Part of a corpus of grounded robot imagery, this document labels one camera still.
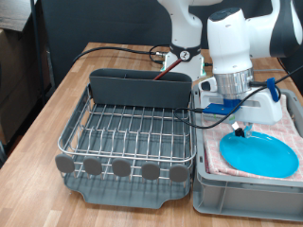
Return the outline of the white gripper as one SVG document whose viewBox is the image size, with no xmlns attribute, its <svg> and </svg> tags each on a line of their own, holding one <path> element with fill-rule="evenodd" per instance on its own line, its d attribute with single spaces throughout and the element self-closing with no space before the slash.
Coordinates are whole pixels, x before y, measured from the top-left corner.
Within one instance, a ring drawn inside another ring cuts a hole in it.
<svg viewBox="0 0 303 227">
<path fill-rule="evenodd" d="M 274 78 L 256 82 L 252 76 L 216 76 L 199 83 L 204 114 L 224 117 L 238 137 L 249 138 L 254 123 L 274 125 L 282 118 L 280 92 Z"/>
</svg>

